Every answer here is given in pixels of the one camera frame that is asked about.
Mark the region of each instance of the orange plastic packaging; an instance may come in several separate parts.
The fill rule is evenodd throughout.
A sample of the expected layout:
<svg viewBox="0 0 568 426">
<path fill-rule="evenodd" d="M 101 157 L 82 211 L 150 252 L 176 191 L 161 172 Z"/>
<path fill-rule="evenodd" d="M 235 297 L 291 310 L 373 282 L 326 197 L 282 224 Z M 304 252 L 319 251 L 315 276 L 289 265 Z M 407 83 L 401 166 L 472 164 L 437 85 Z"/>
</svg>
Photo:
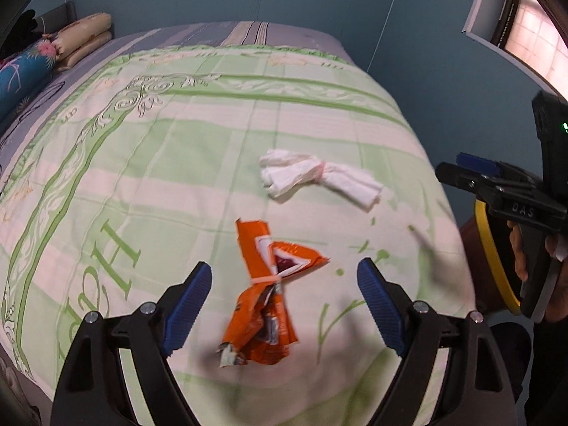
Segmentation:
<svg viewBox="0 0 568 426">
<path fill-rule="evenodd" d="M 306 246 L 272 240 L 263 221 L 237 220 L 239 247 L 251 276 L 241 293 L 219 347 L 221 366 L 248 360 L 276 364 L 297 341 L 282 294 L 281 280 L 327 262 Z"/>
</svg>

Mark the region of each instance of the blue rubber pad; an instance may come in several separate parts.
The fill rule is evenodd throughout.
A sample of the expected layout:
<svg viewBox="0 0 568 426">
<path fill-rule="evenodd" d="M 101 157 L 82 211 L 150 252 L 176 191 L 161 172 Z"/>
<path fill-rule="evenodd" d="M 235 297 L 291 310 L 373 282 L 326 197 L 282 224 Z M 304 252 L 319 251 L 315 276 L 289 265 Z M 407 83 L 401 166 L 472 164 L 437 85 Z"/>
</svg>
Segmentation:
<svg viewBox="0 0 568 426">
<path fill-rule="evenodd" d="M 406 351 L 404 321 L 388 292 L 365 260 L 357 266 L 357 284 L 384 343 L 402 357 Z"/>
<path fill-rule="evenodd" d="M 162 349 L 167 357 L 176 349 L 183 347 L 191 327 L 193 327 L 195 319 L 211 290 L 212 275 L 211 267 L 208 264 L 203 263 L 203 266 L 194 274 L 195 277 L 165 324 Z"/>
<path fill-rule="evenodd" d="M 455 163 L 461 168 L 485 174 L 485 176 L 489 176 L 490 178 L 501 175 L 501 168 L 499 168 L 497 163 L 493 162 L 493 160 L 476 157 L 475 155 L 460 153 L 455 158 Z"/>
</svg>

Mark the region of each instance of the metal screw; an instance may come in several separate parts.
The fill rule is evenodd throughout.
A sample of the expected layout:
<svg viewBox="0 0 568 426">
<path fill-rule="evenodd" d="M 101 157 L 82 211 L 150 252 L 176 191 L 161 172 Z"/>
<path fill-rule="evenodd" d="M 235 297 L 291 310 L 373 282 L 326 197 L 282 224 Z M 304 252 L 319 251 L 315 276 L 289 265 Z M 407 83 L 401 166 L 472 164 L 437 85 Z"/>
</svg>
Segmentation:
<svg viewBox="0 0 568 426">
<path fill-rule="evenodd" d="M 470 319 L 473 320 L 476 324 L 481 324 L 484 321 L 484 316 L 479 311 L 473 311 L 469 315 Z"/>
<path fill-rule="evenodd" d="M 84 321 L 86 321 L 87 324 L 92 324 L 95 323 L 98 318 L 99 314 L 95 311 L 91 311 L 84 317 Z"/>
<path fill-rule="evenodd" d="M 426 314 L 430 310 L 430 307 L 428 307 L 428 304 L 424 303 L 424 301 L 416 301 L 413 307 L 419 314 Z"/>
<path fill-rule="evenodd" d="M 144 303 L 142 306 L 140 306 L 140 312 L 142 314 L 152 314 L 155 311 L 155 303 L 152 303 L 151 301 L 148 301 L 147 303 Z"/>
</svg>

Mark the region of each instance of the bed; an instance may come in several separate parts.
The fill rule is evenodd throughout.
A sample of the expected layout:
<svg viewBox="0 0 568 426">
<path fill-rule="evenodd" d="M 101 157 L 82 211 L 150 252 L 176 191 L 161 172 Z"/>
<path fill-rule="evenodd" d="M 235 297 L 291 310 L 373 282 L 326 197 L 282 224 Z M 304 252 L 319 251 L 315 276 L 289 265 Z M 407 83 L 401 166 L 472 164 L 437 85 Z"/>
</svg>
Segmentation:
<svg viewBox="0 0 568 426">
<path fill-rule="evenodd" d="M 318 185 L 266 196 L 258 158 L 283 148 L 366 168 L 365 211 Z M 437 312 L 464 316 L 473 286 L 441 185 L 394 99 L 333 37 L 266 22 L 163 28 L 112 40 L 56 76 L 0 141 L 2 346 L 50 397 L 87 311 L 121 315 L 198 261 L 211 294 L 171 369 L 201 424 L 367 424 L 398 365 L 357 287 L 360 259 Z M 273 366 L 219 368 L 249 284 L 237 219 L 330 258 L 286 283 L 299 343 Z M 416 424 L 429 420 L 438 358 Z M 124 372 L 152 424 L 133 364 Z"/>
</svg>

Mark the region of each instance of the black handle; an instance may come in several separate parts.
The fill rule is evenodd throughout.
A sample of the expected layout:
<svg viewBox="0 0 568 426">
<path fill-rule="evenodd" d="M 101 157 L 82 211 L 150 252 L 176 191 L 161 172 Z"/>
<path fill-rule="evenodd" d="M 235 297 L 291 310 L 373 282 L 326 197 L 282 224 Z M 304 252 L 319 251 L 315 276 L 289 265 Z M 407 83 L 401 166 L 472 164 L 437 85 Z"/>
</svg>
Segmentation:
<svg viewBox="0 0 568 426">
<path fill-rule="evenodd" d="M 546 233 L 526 225 L 519 225 L 519 228 L 529 273 L 521 288 L 521 312 L 539 323 L 544 318 L 562 264 L 546 251 Z"/>
</svg>

